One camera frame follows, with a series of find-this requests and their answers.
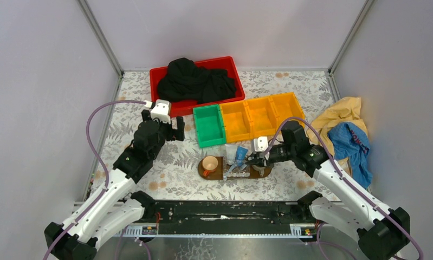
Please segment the grey cup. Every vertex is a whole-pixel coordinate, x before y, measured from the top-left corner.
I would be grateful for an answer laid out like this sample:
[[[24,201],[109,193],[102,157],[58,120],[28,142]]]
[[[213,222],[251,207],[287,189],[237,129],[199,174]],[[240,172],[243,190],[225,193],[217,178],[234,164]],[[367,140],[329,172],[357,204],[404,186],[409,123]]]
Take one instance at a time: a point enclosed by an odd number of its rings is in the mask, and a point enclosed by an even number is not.
[[[260,177],[263,177],[265,174],[265,171],[268,169],[267,167],[260,167],[257,165],[252,165],[252,168],[258,172]]]

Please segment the clear textured glass holder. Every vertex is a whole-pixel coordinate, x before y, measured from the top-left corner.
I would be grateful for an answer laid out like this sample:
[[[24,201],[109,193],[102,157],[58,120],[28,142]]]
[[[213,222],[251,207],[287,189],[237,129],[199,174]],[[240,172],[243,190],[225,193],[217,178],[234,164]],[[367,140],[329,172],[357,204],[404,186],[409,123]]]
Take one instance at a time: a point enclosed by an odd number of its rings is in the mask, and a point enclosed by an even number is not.
[[[242,179],[250,176],[250,169],[244,161],[228,160],[223,157],[223,180]]]

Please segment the white toothpaste tube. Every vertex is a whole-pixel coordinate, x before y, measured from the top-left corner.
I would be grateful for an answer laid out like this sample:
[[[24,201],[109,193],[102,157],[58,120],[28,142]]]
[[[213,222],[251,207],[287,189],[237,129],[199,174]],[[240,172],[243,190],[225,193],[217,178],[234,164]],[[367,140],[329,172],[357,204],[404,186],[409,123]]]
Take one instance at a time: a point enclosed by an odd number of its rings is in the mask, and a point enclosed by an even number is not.
[[[228,165],[233,165],[236,160],[238,146],[225,144],[225,159]]]

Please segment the orange cup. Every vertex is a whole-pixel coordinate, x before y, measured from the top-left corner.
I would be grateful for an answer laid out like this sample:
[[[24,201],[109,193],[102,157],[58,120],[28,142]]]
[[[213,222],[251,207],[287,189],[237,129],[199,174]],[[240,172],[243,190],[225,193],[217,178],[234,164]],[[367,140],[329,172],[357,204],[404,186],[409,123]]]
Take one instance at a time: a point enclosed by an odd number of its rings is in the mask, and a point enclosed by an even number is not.
[[[207,177],[218,167],[218,159],[214,156],[207,156],[202,160],[202,167],[204,169],[203,176]]]

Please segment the blue toothpaste tube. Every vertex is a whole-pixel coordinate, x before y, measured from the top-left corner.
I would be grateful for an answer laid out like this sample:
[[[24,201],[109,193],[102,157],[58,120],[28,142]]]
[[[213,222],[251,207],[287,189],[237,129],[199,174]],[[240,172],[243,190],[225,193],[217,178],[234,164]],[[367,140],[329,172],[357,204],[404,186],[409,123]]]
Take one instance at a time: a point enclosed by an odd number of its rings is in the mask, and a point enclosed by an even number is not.
[[[238,146],[235,155],[235,165],[241,166],[244,164],[248,150],[244,147]]]

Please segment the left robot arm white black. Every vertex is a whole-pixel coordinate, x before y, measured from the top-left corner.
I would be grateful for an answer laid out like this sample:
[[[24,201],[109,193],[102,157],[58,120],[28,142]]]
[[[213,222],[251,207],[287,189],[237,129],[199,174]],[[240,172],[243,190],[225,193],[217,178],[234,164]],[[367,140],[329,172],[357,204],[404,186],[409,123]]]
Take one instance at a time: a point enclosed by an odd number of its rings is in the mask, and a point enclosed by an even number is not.
[[[93,259],[110,238],[129,224],[153,219],[154,200],[144,192],[135,192],[117,210],[110,209],[152,168],[167,141],[184,140],[185,122],[183,117],[176,117],[174,129],[170,117],[162,112],[143,110],[142,117],[131,143],[106,174],[105,184],[61,224],[51,222],[46,227],[47,255]]]

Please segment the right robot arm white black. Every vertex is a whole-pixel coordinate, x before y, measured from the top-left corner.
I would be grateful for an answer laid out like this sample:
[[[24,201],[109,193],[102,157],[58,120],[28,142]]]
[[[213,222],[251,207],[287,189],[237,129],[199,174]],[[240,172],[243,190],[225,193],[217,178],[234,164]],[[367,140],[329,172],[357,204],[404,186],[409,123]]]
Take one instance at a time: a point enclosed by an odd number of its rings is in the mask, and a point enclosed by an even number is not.
[[[267,168],[292,161],[296,168],[326,186],[343,203],[334,205],[320,193],[310,192],[299,201],[298,218],[304,223],[320,220],[345,233],[358,243],[368,259],[395,258],[409,244],[410,216],[401,207],[392,209],[358,184],[331,156],[320,141],[310,143],[298,117],[287,118],[277,129],[283,141],[276,145],[259,137],[247,164]]]

